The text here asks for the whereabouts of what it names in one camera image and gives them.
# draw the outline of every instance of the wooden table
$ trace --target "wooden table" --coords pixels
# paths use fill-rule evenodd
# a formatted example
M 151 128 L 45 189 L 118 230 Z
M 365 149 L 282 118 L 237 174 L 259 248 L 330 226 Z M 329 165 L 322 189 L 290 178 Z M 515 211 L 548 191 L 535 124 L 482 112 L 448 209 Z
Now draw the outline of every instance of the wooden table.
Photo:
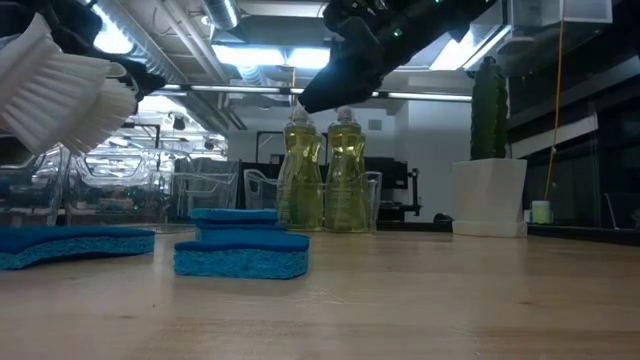
M 153 255 L 0 272 L 2 359 L 640 359 L 640 249 L 549 238 L 313 237 L 290 281 Z

